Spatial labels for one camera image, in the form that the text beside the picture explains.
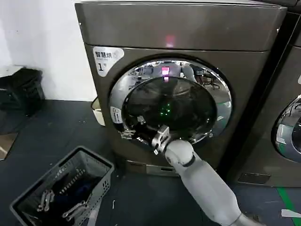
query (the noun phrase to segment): white label sticker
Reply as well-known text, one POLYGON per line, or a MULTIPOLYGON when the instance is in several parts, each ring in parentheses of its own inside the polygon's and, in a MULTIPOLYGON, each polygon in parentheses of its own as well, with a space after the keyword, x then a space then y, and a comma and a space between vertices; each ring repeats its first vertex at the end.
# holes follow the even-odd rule
POLYGON ((121 110, 116 107, 111 107, 111 118, 113 123, 122 123, 121 110))
POLYGON ((98 74, 105 77, 113 65, 124 56, 124 51, 121 48, 95 46, 93 55, 98 74))

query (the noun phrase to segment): washing machine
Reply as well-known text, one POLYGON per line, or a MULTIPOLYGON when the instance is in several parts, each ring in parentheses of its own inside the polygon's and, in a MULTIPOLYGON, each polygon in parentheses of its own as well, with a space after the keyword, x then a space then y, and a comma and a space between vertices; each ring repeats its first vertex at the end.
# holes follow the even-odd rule
POLYGON ((90 1, 75 7, 118 165, 174 175, 149 145, 166 125, 172 138, 190 141, 216 168, 286 8, 248 0, 90 1))
MULTIPOLYGON (((263 93, 259 113, 242 144, 229 181, 264 186, 301 186, 301 3, 289 8, 289 42, 263 93)), ((234 136, 239 143, 241 137, 234 136)))

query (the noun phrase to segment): white container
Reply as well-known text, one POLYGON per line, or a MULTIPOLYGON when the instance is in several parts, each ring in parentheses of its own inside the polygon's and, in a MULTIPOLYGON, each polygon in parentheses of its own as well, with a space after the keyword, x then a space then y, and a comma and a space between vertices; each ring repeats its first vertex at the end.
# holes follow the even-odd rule
POLYGON ((104 119, 103 119, 103 113, 102 113, 102 110, 100 108, 100 104, 99 104, 98 98, 96 98, 93 101, 93 103, 91 105, 91 108, 93 110, 93 113, 94 113, 95 118, 98 121, 98 123, 101 124, 102 126, 105 126, 104 119))

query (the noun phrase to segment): gray metal panel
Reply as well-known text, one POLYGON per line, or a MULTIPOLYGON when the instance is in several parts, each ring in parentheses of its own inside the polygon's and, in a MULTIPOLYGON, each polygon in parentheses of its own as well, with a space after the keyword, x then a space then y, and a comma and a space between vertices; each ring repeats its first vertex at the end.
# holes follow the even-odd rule
POLYGON ((118 155, 124 156, 131 161, 160 166, 167 166, 167 161, 160 156, 155 156, 151 150, 147 151, 145 145, 136 146, 128 140, 121 139, 120 134, 117 132, 111 121, 111 115, 108 109, 108 95, 114 82, 116 82, 125 70, 134 66, 134 64, 142 63, 142 59, 147 60, 159 54, 168 54, 170 56, 181 56, 183 58, 187 56, 188 59, 198 58, 218 67, 219 70, 223 72, 228 81, 228 85, 231 88, 230 90, 234 95, 235 111, 230 119, 228 127, 221 135, 210 139, 205 144, 204 142, 199 142, 195 145, 195 149, 200 154, 201 158, 207 160, 216 168, 269 54, 269 52, 146 50, 142 48, 124 48, 124 57, 110 69, 106 77, 100 77, 95 67, 94 56, 92 53, 93 46, 85 46, 96 90, 101 99, 101 108, 106 128, 110 134, 109 139, 114 151, 118 155))
MULTIPOLYGON (((75 0, 75 2, 165 2, 166 0, 75 0)), ((268 3, 265 2, 258 2, 258 1, 252 1, 252 0, 169 0, 170 3, 204 3, 204 4, 247 4, 247 5, 268 5, 268 3)))
MULTIPOLYGON (((290 9, 290 11, 301 14, 301 1, 299 1, 294 8, 290 9)), ((296 28, 292 36, 292 44, 294 46, 301 47, 301 20, 300 19, 296 25, 296 28)))
POLYGON ((290 53, 238 159, 250 155, 242 168, 237 170, 234 166, 230 171, 229 178, 235 181, 243 173, 258 173, 270 175, 266 186, 301 186, 301 164, 284 158, 271 140, 278 117, 301 94, 301 85, 297 82, 301 75, 301 48, 292 47, 288 51, 290 53))
POLYGON ((298 0, 258 0, 262 2, 268 2, 271 4, 277 4, 281 6, 292 7, 295 6, 298 0))
POLYGON ((247 51, 269 50, 286 12, 254 2, 78 3, 76 10, 90 45, 247 51))

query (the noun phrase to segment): robotic arm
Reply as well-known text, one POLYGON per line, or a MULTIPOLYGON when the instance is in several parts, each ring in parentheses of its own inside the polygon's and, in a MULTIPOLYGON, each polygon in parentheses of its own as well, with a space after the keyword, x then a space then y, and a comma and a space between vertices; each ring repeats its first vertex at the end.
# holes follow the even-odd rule
POLYGON ((163 126, 152 140, 154 153, 161 152, 180 175, 182 182, 203 212, 221 226, 263 226, 241 213, 235 194, 215 170, 194 152, 188 141, 170 142, 163 126))

